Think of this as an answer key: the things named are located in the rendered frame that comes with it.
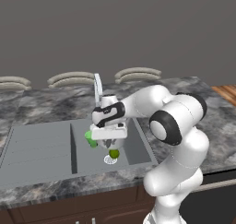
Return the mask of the silver tap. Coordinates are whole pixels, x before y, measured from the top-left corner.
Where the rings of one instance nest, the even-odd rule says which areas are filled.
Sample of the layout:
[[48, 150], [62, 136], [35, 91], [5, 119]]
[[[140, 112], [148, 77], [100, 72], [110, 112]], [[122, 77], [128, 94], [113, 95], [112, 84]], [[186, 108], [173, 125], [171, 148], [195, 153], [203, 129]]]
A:
[[102, 90], [100, 75], [98, 73], [94, 74], [94, 93], [95, 93], [95, 105], [97, 107], [100, 107], [103, 90]]

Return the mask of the grey steel sink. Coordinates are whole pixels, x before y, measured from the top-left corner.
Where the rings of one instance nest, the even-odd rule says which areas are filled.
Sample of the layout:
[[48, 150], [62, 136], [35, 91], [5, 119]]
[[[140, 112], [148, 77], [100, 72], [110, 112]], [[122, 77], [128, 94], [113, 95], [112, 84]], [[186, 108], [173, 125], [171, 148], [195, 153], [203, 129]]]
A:
[[78, 119], [12, 127], [0, 157], [0, 189], [158, 164], [136, 119], [127, 123], [128, 137], [113, 164], [104, 161], [107, 149], [86, 140], [90, 125]]

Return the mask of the black dishwasher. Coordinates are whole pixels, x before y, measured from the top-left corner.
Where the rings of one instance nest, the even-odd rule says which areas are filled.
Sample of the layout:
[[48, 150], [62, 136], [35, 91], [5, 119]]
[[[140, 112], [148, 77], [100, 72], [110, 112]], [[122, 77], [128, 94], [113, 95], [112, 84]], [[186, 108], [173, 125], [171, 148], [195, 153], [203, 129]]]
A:
[[[204, 175], [203, 184], [236, 179], [236, 169]], [[187, 224], [231, 224], [236, 218], [236, 184], [190, 193], [180, 209]]]

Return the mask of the green cup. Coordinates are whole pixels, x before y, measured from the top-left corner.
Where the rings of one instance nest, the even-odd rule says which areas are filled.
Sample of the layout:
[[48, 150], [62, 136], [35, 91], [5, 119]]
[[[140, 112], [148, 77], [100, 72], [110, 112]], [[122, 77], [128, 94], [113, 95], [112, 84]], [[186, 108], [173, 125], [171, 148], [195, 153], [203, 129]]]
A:
[[118, 149], [112, 149], [109, 151], [109, 155], [112, 159], [117, 159], [120, 156], [120, 152]]

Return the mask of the brown cupboard front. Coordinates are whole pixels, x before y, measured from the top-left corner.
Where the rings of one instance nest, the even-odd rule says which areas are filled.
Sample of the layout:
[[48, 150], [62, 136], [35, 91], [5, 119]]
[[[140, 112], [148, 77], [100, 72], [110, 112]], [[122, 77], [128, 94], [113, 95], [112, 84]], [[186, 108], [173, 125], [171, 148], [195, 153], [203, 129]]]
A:
[[143, 185], [0, 210], [0, 224], [143, 224], [155, 198]]

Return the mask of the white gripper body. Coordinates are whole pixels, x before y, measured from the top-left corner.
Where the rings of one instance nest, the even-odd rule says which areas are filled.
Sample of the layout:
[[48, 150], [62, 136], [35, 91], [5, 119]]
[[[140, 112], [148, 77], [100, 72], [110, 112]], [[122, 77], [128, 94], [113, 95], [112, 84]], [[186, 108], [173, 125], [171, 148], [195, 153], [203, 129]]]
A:
[[90, 126], [91, 138], [93, 140], [122, 139], [127, 138], [126, 124], [114, 124], [99, 128], [95, 124]]

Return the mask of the beige bar stool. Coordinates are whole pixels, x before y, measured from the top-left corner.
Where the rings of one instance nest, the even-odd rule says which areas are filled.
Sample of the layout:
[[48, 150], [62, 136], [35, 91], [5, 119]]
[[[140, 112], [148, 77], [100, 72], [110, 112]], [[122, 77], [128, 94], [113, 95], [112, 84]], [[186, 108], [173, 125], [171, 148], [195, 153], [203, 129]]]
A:
[[0, 77], [0, 89], [31, 90], [31, 82], [24, 77]]
[[114, 76], [117, 84], [136, 79], [161, 79], [161, 71], [149, 67], [130, 67], [117, 72]]
[[67, 87], [77, 84], [94, 83], [94, 75], [90, 72], [66, 72], [53, 76], [47, 80], [49, 88]]

